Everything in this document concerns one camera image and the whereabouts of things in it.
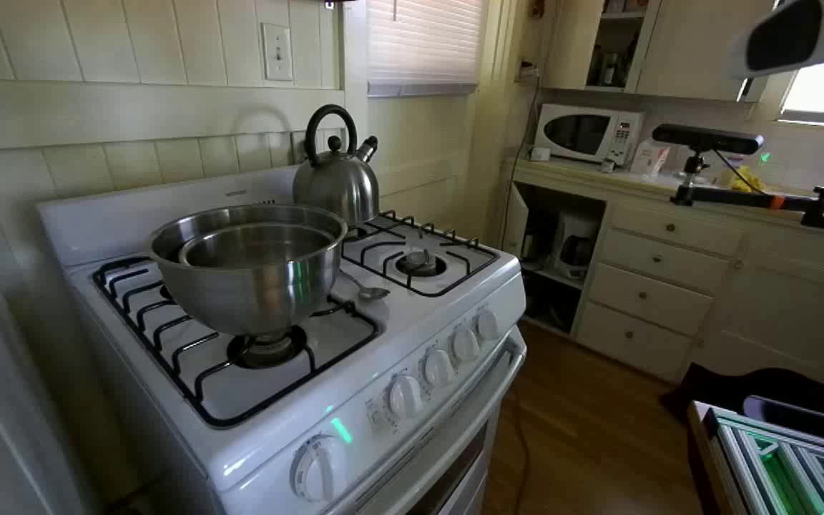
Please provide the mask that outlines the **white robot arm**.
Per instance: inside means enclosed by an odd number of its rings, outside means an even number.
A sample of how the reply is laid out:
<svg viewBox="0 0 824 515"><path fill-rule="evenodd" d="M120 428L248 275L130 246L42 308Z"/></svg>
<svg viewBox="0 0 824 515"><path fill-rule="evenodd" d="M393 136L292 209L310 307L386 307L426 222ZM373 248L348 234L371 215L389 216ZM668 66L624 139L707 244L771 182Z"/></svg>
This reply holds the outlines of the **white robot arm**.
<svg viewBox="0 0 824 515"><path fill-rule="evenodd" d="M824 0L783 0L731 46L738 78L780 75L824 63Z"/></svg>

